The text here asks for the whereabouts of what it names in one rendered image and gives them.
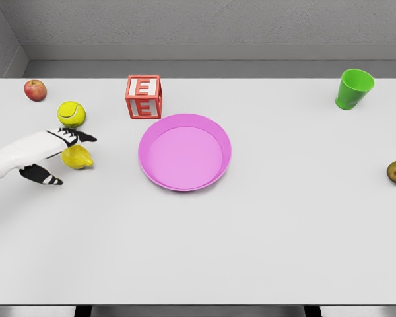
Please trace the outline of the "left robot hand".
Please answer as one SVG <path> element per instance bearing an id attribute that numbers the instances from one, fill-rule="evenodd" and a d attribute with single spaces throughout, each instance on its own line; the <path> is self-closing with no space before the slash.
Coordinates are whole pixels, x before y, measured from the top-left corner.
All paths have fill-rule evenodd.
<path id="1" fill-rule="evenodd" d="M 97 138 L 71 128 L 41 131 L 23 137 L 0 148 L 6 175 L 13 169 L 35 183 L 60 186 L 63 181 L 38 163 L 60 154 L 63 150 L 83 142 L 95 142 Z"/>

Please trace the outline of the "yellow lemon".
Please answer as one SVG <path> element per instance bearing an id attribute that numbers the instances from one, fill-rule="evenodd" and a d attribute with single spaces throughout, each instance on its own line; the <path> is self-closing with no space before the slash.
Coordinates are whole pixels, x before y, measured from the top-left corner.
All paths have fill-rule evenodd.
<path id="1" fill-rule="evenodd" d="M 81 145 L 73 145 L 61 152 L 62 162 L 69 168 L 80 170 L 93 166 L 90 152 Z"/>

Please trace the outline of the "pink plate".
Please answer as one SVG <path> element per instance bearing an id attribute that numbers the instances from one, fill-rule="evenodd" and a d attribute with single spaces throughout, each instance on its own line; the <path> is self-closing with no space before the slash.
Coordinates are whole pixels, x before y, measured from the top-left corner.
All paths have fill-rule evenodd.
<path id="1" fill-rule="evenodd" d="M 163 188 L 188 192 L 214 184 L 227 171 L 232 144 L 215 121 L 175 114 L 152 124 L 138 147 L 139 164 Z"/>

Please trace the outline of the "yellow tennis ball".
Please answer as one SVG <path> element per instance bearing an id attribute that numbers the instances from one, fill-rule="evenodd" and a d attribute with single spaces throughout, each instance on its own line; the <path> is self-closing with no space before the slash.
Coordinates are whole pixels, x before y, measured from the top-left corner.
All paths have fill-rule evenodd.
<path id="1" fill-rule="evenodd" d="M 86 111 L 78 102 L 66 101 L 57 109 L 57 118 L 65 127 L 76 128 L 84 123 Z"/>

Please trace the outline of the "red apple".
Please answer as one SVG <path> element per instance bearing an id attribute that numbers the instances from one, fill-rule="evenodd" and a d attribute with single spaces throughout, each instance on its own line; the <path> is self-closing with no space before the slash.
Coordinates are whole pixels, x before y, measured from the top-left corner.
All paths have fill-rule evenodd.
<path id="1" fill-rule="evenodd" d="M 47 96 L 47 88 L 41 80 L 32 79 L 24 84 L 25 95 L 34 102 L 40 102 Z"/>

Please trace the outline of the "red letter block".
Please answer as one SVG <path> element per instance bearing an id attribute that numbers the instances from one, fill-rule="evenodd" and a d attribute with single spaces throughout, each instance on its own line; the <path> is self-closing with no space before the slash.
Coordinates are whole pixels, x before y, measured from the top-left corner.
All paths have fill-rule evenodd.
<path id="1" fill-rule="evenodd" d="M 129 75 L 125 101 L 131 119 L 162 117 L 162 87 L 159 75 Z"/>

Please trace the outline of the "green cup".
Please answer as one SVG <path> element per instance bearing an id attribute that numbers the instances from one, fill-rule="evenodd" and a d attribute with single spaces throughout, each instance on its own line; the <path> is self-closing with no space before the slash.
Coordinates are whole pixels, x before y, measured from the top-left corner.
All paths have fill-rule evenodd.
<path id="1" fill-rule="evenodd" d="M 361 69 L 347 69 L 341 81 L 335 104 L 343 110 L 353 109 L 374 87 L 371 74 Z"/>

